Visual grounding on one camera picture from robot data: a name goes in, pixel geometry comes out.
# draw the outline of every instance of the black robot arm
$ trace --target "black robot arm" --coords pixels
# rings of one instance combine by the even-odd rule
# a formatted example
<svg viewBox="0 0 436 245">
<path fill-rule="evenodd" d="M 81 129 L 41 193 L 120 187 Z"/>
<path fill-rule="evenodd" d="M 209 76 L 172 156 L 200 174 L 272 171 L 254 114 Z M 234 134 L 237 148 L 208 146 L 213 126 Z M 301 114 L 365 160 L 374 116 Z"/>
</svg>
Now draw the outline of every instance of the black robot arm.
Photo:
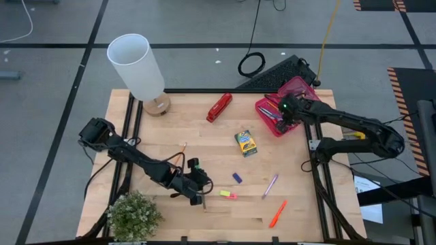
<svg viewBox="0 0 436 245">
<path fill-rule="evenodd" d="M 381 158 L 395 158 L 404 151 L 404 139 L 392 127 L 377 119 L 356 116 L 332 109 L 321 101 L 286 95 L 279 103 L 279 110 L 286 123 L 303 121 L 307 124 L 333 123 L 366 135 L 365 140 L 336 141 L 323 137 L 317 145 L 315 157 L 327 163 L 336 153 L 372 152 Z"/>
<path fill-rule="evenodd" d="M 79 136 L 80 145 L 98 152 L 108 150 L 108 156 L 115 161 L 135 163 L 144 170 L 146 175 L 150 176 L 152 181 L 164 188 L 174 189 L 179 195 L 189 198 L 191 205 L 201 204 L 202 194 L 199 191 L 202 191 L 206 184 L 212 184 L 206 172 L 199 168 L 198 159 L 188 160 L 188 168 L 191 172 L 184 174 L 185 155 L 183 153 L 178 153 L 183 155 L 182 167 L 169 163 L 169 159 L 163 161 L 151 159 L 117 135 L 114 125 L 102 118 L 92 118 Z M 212 187 L 203 194 L 211 192 Z"/>
</svg>

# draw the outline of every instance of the pink marker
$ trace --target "pink marker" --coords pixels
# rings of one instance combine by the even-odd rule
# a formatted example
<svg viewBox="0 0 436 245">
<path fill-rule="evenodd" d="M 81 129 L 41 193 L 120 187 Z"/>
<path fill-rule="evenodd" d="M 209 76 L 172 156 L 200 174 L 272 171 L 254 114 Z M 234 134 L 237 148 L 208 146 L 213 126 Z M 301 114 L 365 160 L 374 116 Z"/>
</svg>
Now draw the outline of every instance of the pink marker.
<svg viewBox="0 0 436 245">
<path fill-rule="evenodd" d="M 236 194 L 230 194 L 230 196 L 225 197 L 227 199 L 238 199 L 238 196 Z"/>
<path fill-rule="evenodd" d="M 273 187 L 273 184 L 275 183 L 275 181 L 277 180 L 278 177 L 279 177 L 278 174 L 274 175 L 274 178 L 272 179 L 270 185 L 266 189 L 265 193 L 262 195 L 262 199 L 265 199 L 266 195 L 268 194 L 268 192 L 270 192 L 271 187 Z"/>
</svg>

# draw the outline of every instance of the pink basket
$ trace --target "pink basket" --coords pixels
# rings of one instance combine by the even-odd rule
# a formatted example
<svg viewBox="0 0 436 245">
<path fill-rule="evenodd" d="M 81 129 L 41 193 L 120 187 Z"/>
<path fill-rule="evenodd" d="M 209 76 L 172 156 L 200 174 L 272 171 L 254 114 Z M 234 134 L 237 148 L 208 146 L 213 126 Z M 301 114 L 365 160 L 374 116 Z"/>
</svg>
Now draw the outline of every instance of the pink basket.
<svg viewBox="0 0 436 245">
<path fill-rule="evenodd" d="M 286 82 L 281 88 L 279 88 L 277 94 L 270 94 L 270 100 L 276 105 L 276 107 L 278 107 L 280 99 L 285 95 L 289 93 L 298 95 L 303 92 L 305 93 L 305 99 L 312 99 L 318 101 L 320 100 L 320 98 L 318 98 L 318 96 L 315 94 L 315 90 L 313 90 L 313 88 L 307 85 L 307 83 L 299 76 L 292 78 L 290 81 Z M 280 115 L 280 112 L 268 103 L 267 98 L 263 98 L 255 103 L 255 110 L 258 112 L 259 116 L 265 122 L 266 126 L 268 126 L 268 128 L 272 131 L 272 133 L 277 137 L 282 136 L 283 134 L 291 131 L 292 129 L 298 126 L 298 124 L 288 126 L 287 131 L 285 133 L 281 133 L 276 129 L 275 122 L 272 121 L 265 114 L 263 114 L 259 110 L 259 107 L 267 109 L 268 111 L 276 115 Z"/>
</svg>

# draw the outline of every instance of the yellow cable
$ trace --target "yellow cable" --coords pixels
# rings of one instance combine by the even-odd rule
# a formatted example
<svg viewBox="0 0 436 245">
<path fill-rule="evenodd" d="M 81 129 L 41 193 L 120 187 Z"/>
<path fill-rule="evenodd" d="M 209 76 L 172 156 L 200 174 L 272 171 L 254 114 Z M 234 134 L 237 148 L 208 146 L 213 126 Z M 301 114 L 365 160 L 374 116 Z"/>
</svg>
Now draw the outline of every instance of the yellow cable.
<svg viewBox="0 0 436 245">
<path fill-rule="evenodd" d="M 318 63 L 318 73 L 316 74 L 316 80 L 320 80 L 321 63 L 322 63 L 322 57 L 324 56 L 324 46 L 326 45 L 328 34 L 329 34 L 329 32 L 330 32 L 330 30 L 332 28 L 332 25 L 333 25 L 334 16 L 336 16 L 336 13 L 338 12 L 340 4 L 341 4 L 341 0 L 336 0 L 336 6 L 334 7 L 333 14 L 330 17 L 330 22 L 328 23 L 327 33 L 326 33 L 326 36 L 324 37 L 324 40 L 322 42 L 320 62 Z"/>
</svg>

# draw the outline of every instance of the purple marker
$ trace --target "purple marker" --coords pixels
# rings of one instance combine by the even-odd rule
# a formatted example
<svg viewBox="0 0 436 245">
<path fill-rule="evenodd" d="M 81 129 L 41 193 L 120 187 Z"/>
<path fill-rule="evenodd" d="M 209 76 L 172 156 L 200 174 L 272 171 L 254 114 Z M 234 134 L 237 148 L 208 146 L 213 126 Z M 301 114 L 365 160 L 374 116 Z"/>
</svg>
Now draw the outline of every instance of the purple marker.
<svg viewBox="0 0 436 245">
<path fill-rule="evenodd" d="M 266 189 L 265 193 L 262 195 L 262 199 L 265 199 L 266 195 L 268 194 L 268 192 L 270 192 L 271 187 L 273 186 L 274 182 L 277 180 L 278 177 L 279 177 L 278 174 L 274 175 L 274 178 L 272 179 L 270 185 Z"/>
</svg>

